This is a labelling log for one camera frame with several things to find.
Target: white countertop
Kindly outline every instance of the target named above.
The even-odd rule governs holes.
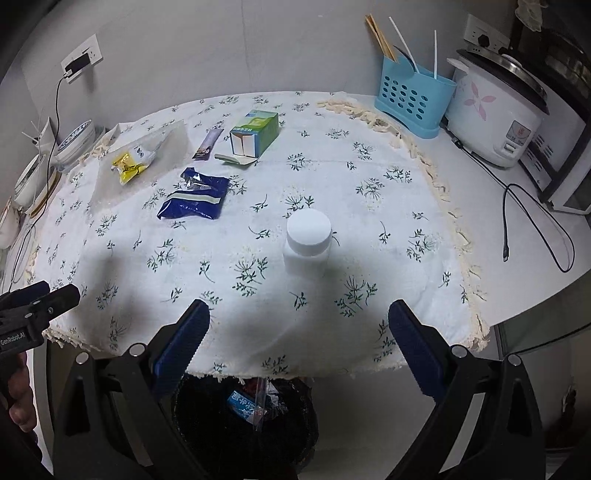
[[[373,96],[350,96],[373,107]],[[461,211],[459,223],[473,242],[473,251],[466,257],[482,271],[479,287],[486,294],[486,301],[481,301],[479,308],[489,326],[536,306],[591,270],[591,229],[583,215],[552,212],[573,239],[576,252],[572,270],[562,273],[533,225],[510,197],[506,203],[509,260],[503,262],[504,188],[459,150],[444,130],[432,140],[416,136],[415,140],[419,149],[434,161],[439,180],[449,186],[453,207]],[[538,198],[532,181],[519,164],[507,170],[487,166],[505,183],[517,183]],[[560,265],[566,268],[570,242],[525,193],[514,190],[545,235]]]

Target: tablecloth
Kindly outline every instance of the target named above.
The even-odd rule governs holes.
[[[202,299],[212,322],[189,373],[292,378],[376,371],[403,362],[387,314],[404,299],[449,343],[481,341],[485,330],[475,320],[463,252],[422,157],[393,148],[400,138],[391,131],[376,132],[358,115],[317,104],[335,98],[223,96],[121,124],[111,152],[173,122],[183,123],[188,146],[178,167],[100,211],[93,199],[109,156],[91,156],[70,173],[46,213],[34,279],[51,288],[71,282],[82,299],[52,322],[49,337],[120,354],[148,343]],[[213,152],[231,154],[229,130],[252,108],[278,112],[281,126],[257,162],[236,167],[213,154],[207,162],[191,160],[212,128],[224,129]],[[136,189],[157,162],[133,180]],[[182,188],[187,166],[230,179],[219,219],[157,219],[167,195]],[[334,230],[327,273],[318,281],[287,275],[282,260],[287,218],[310,207],[324,212]]]

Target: wall outlet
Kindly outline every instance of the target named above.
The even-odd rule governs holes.
[[[94,65],[103,59],[103,55],[100,52],[99,42],[96,39],[96,35],[92,35],[90,38],[87,38],[78,47],[76,47],[72,51],[72,53],[70,53],[65,59],[61,61],[61,69],[63,70],[64,74],[66,73],[66,65],[68,65],[71,61],[77,59],[81,55],[84,55],[85,53],[87,53],[90,57],[90,65]],[[79,72],[76,72],[72,77],[67,78],[67,82],[72,83],[82,74],[83,71],[84,69],[82,69]]]
[[[468,15],[464,40],[497,53],[499,53],[499,48],[509,47],[509,39],[506,36],[471,14]]]

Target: small cardboard box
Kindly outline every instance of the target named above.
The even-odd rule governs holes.
[[[279,135],[277,112],[251,110],[239,125],[230,131],[234,155],[258,158]]]

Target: white plastic bottle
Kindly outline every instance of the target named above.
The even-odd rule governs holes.
[[[312,208],[294,212],[287,220],[283,247],[286,272],[304,278],[322,277],[331,240],[332,226],[324,213]]]

